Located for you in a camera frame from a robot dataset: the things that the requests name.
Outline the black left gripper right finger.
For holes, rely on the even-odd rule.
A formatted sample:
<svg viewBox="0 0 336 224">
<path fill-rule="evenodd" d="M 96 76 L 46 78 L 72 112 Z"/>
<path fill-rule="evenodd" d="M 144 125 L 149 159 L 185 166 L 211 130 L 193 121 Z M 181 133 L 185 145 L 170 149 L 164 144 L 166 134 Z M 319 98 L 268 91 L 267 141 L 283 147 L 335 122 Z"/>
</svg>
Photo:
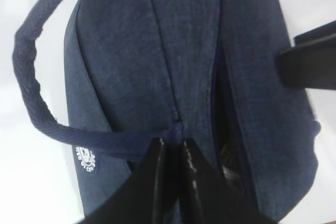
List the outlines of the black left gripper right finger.
<svg viewBox="0 0 336 224">
<path fill-rule="evenodd" d="M 275 223 L 228 186 L 193 139 L 180 147 L 181 218 L 184 223 Z"/>
</svg>

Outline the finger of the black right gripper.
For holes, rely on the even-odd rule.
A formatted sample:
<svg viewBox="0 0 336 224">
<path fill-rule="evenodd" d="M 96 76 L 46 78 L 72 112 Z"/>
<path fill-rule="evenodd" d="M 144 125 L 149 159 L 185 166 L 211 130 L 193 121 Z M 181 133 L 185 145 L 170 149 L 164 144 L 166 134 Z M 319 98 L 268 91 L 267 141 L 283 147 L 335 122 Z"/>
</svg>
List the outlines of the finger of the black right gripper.
<svg viewBox="0 0 336 224">
<path fill-rule="evenodd" d="M 335 21 L 294 38 L 278 56 L 278 74 L 289 87 L 335 90 Z"/>
</svg>

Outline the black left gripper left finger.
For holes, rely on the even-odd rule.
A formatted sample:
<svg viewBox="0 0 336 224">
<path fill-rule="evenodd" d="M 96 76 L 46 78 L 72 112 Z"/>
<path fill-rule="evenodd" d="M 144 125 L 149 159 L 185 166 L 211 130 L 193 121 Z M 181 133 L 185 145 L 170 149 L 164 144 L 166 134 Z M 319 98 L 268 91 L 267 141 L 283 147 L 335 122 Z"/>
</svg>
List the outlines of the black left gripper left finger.
<svg viewBox="0 0 336 224">
<path fill-rule="evenodd" d="M 83 223 L 179 223 L 181 135 L 154 138 L 121 187 Z"/>
</svg>

